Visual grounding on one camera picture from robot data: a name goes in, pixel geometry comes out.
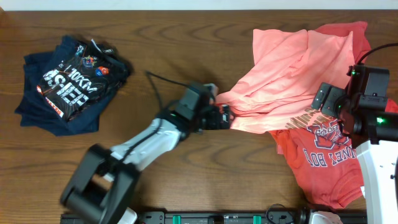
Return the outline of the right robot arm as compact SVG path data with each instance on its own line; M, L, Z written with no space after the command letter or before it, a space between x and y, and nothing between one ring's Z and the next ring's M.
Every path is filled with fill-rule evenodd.
M397 115L387 98L322 83L311 107L340 120L343 134L357 143L368 223L397 222Z

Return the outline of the pink t-shirt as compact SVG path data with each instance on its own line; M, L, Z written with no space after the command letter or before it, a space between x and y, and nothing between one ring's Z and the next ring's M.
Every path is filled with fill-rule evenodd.
M253 31L254 66L216 101L236 114L231 129L262 134L305 128L319 116L310 105L322 83L344 88L354 64L353 33Z

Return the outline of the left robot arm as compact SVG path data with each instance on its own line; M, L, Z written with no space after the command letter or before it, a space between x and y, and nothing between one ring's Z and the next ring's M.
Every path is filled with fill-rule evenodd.
M132 139L106 149L91 146L60 196L60 203L85 223L134 223L129 208L141 172L191 133L229 129L234 119L228 105L205 105L184 118L180 103L162 109L150 126Z

